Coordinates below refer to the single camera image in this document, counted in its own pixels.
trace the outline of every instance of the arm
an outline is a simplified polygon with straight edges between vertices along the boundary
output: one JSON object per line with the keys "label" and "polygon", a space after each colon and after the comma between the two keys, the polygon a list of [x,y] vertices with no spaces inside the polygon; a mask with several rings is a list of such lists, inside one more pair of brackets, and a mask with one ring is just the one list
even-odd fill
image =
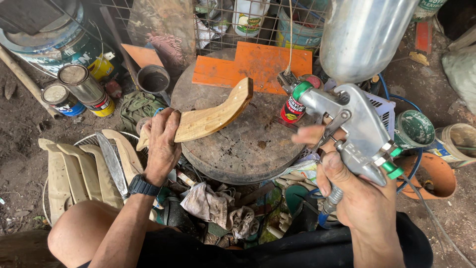
{"label": "arm", "polygon": [[[143,175],[146,181],[162,186],[182,152],[173,142],[180,113],[167,108],[149,120],[145,127],[150,137],[149,158]],[[131,195],[104,237],[89,268],[135,267],[144,242],[154,196]]]}
{"label": "arm", "polygon": [[[295,143],[317,144],[324,126],[300,128],[292,137]],[[341,130],[334,134],[343,139]],[[387,185],[379,187],[364,177],[356,177],[342,163],[334,142],[321,147],[327,154],[317,166],[316,183],[322,195],[331,192],[332,181],[344,192],[337,205],[339,221],[350,228],[354,267],[356,268],[404,268],[403,253],[396,227],[396,180],[387,178]]]}

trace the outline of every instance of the black shorts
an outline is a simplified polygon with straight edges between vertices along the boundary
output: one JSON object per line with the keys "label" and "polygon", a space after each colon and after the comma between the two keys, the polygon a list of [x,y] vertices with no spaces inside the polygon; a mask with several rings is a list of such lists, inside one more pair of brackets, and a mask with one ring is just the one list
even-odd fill
{"label": "black shorts", "polygon": [[[427,237],[402,212],[397,212],[397,234],[406,268],[432,266],[433,252]],[[204,245],[190,235],[165,228],[146,233],[137,268],[351,268],[353,262],[348,227],[300,233],[246,250]],[[87,268],[89,263],[78,268]]]}

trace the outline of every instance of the plastic basket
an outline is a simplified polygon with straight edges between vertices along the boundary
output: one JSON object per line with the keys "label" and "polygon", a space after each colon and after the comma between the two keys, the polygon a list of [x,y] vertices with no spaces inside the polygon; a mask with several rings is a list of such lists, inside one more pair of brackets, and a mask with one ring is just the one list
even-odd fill
{"label": "plastic basket", "polygon": [[[395,102],[388,101],[384,98],[380,98],[367,92],[364,93],[375,108],[378,116],[380,116],[380,120],[382,120],[382,123],[387,129],[390,138],[393,139],[395,134],[395,112],[393,110],[395,108]],[[300,163],[305,160],[319,160],[317,151],[304,149],[294,163]]]}

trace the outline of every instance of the green cloth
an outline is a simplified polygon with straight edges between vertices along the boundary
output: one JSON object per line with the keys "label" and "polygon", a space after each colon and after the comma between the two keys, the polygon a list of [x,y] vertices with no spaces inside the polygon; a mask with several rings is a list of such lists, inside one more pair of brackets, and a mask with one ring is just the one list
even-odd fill
{"label": "green cloth", "polygon": [[167,108],[167,105],[152,94],[134,91],[125,95],[120,108],[121,131],[139,135],[136,133],[137,122],[146,116],[153,117],[158,108]]}

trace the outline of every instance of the plastic bottle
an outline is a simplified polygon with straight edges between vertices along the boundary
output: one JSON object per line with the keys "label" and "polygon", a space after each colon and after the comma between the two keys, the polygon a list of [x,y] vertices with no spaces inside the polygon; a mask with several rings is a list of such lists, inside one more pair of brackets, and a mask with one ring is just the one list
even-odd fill
{"label": "plastic bottle", "polygon": [[261,0],[261,3],[236,0],[232,21],[235,32],[246,37],[257,36],[270,2],[271,0]]}

